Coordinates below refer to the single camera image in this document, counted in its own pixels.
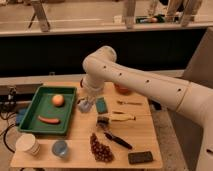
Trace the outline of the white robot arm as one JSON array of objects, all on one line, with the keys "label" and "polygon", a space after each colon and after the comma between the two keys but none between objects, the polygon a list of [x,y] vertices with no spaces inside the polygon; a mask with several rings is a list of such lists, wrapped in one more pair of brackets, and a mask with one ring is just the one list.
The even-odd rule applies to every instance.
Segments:
[{"label": "white robot arm", "polygon": [[196,171],[213,171],[213,89],[183,79],[128,68],[116,63],[117,54],[102,46],[88,55],[82,65],[86,72],[83,88],[91,95],[100,94],[110,81],[161,103],[203,128]]}]

